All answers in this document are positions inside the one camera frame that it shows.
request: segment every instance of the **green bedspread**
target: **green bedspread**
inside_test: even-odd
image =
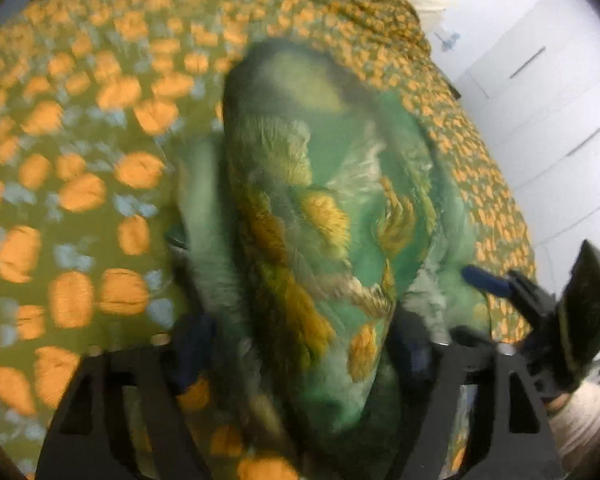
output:
[[[404,0],[36,0],[0,29],[0,443],[25,474],[80,355],[145,343],[185,311],[162,236],[178,141],[222,131],[224,74],[270,36],[398,95],[458,183],[476,262],[533,275],[522,217]],[[488,309],[494,337],[522,335],[504,302]],[[207,379],[180,400],[216,478],[297,477]]]

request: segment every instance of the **green fabric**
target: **green fabric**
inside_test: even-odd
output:
[[[179,197],[193,282],[220,322],[228,405],[281,451],[291,418],[347,458],[345,476],[380,478],[400,425],[390,366],[368,397],[398,298],[443,337],[447,309],[489,329],[472,319],[480,295],[459,275],[475,231],[456,184],[394,95],[305,47],[253,47],[223,105],[226,140],[188,147]],[[257,398],[274,399],[273,426],[250,409]],[[359,427],[365,407],[382,422],[375,432]]]

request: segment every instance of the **black plastic mount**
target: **black plastic mount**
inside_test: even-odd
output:
[[[83,359],[46,434],[36,478],[144,480],[123,404],[123,387],[136,386],[160,480],[210,479],[166,381],[171,357],[164,346]]]
[[[531,325],[531,333],[516,349],[542,400],[580,386],[600,352],[600,250],[583,241],[558,300],[515,270],[502,278],[466,266],[462,276],[478,290],[509,300]]]
[[[415,405],[420,411],[410,414],[411,431],[404,432],[402,451],[388,478],[439,478],[462,384],[476,384],[477,397],[456,479],[563,478],[544,406],[525,361],[509,345],[487,343],[470,333],[460,339],[468,344],[434,346],[435,380],[418,393],[420,402]],[[158,477],[211,479],[165,374],[172,357],[173,348],[167,345],[85,358],[48,430],[36,478],[144,480],[122,398],[122,387],[133,385],[139,391]]]

